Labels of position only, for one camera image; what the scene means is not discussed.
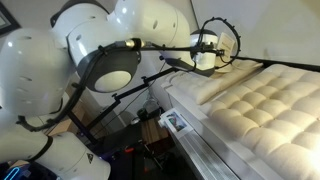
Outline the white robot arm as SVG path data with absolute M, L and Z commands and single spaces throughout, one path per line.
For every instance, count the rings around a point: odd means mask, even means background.
M 179 70 L 215 70 L 215 44 L 191 41 L 185 16 L 164 0 L 118 0 L 107 12 L 95 0 L 70 0 L 49 30 L 11 32 L 1 49 L 0 161 L 37 162 L 62 180 L 108 180 L 111 166 L 74 134 L 45 134 L 32 120 L 59 123 L 85 89 L 125 87 L 140 54 L 158 51 Z

